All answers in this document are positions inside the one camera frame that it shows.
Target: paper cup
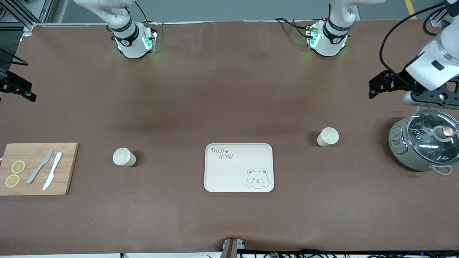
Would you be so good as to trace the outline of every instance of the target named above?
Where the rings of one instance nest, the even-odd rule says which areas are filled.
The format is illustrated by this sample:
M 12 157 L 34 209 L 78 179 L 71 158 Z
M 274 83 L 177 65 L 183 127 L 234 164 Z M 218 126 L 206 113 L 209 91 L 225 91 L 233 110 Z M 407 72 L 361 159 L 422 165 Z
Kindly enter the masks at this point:
M 320 132 L 320 135 L 317 137 L 317 143 L 322 147 L 327 147 L 338 142 L 340 135 L 332 127 L 327 127 Z
M 113 162 L 118 166 L 130 167 L 134 165 L 135 161 L 134 154 L 126 148 L 119 148 L 113 154 Z

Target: pot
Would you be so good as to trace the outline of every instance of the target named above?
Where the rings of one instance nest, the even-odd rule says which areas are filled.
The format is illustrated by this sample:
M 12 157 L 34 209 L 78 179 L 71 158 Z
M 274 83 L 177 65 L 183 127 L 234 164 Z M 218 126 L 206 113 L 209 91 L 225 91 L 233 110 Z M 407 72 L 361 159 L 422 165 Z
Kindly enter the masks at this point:
M 405 166 L 418 171 L 451 173 L 459 162 L 459 122 L 439 110 L 421 110 L 392 126 L 389 146 Z

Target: tray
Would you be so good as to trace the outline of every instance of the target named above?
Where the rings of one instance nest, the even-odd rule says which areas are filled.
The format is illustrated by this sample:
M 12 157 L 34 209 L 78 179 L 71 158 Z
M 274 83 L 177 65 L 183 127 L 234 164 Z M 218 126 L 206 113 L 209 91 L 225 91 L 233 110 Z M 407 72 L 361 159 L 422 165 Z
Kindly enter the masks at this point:
M 209 192 L 272 191 L 273 149 L 267 143 L 209 144 L 204 188 Z

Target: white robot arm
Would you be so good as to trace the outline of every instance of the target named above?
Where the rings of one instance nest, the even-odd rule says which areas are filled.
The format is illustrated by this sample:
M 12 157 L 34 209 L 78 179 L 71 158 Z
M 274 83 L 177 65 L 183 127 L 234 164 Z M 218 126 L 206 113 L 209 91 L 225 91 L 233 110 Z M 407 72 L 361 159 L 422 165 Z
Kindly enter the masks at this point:
M 446 27 L 400 73 L 386 70 L 369 82 L 369 97 L 406 90 L 407 105 L 459 110 L 459 0 L 443 0 Z M 451 83 L 454 89 L 448 89 Z
M 386 0 L 330 0 L 330 16 L 307 29 L 308 45 L 323 56 L 338 54 L 355 21 L 353 6 L 378 6 Z
M 134 0 L 74 1 L 107 23 L 107 28 L 115 35 L 119 51 L 126 57 L 140 58 L 155 51 L 156 31 L 140 22 L 133 22 L 126 9 L 134 4 Z

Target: lemon slice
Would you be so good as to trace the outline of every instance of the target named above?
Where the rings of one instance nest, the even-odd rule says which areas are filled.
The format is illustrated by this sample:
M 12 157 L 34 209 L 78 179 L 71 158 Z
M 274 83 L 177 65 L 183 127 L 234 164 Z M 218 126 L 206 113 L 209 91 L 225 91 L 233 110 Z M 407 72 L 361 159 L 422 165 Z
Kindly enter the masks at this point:
M 15 187 L 17 184 L 19 184 L 19 175 L 17 174 L 11 174 L 6 178 L 5 185 L 8 188 Z
M 26 163 L 22 160 L 18 160 L 14 162 L 13 165 L 11 166 L 11 171 L 13 171 L 13 173 L 21 173 L 22 171 L 24 171 L 25 168 L 26 168 Z

